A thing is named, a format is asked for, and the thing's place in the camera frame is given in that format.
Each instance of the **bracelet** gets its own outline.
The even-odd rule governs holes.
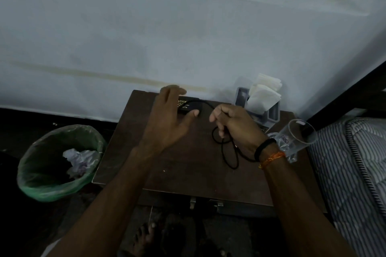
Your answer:
[[[259,169],[265,169],[265,167],[267,167],[271,162],[281,157],[286,157],[286,154],[282,151],[270,155],[264,162],[259,164]]]
[[[260,144],[260,146],[258,148],[256,148],[256,151],[255,151],[255,161],[256,162],[260,161],[259,159],[260,159],[260,155],[261,155],[263,149],[266,148],[271,143],[276,143],[275,138],[268,138],[266,141],[264,141],[262,144]]]

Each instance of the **orange thread bracelet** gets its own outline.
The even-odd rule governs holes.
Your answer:
[[[259,164],[259,169],[265,169],[269,165],[269,163],[273,162],[276,159],[279,159],[281,157],[286,157],[286,154],[282,151],[279,151],[275,154],[271,154],[264,162]]]

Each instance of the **stack of napkins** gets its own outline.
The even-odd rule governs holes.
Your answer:
[[[249,89],[250,97],[245,108],[262,115],[280,101],[281,95],[277,92],[281,86],[280,79],[259,73],[256,82]]]

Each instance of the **striped mattress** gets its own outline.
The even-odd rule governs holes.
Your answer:
[[[308,151],[335,227],[359,256],[386,256],[386,120],[342,120],[318,135]]]

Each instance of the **green trash bin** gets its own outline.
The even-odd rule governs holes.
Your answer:
[[[67,174],[72,166],[63,152],[74,148],[97,151],[98,159],[80,178]],[[70,125],[55,129],[34,142],[19,162],[17,184],[28,196],[42,202],[58,200],[91,182],[106,149],[106,141],[91,126]]]

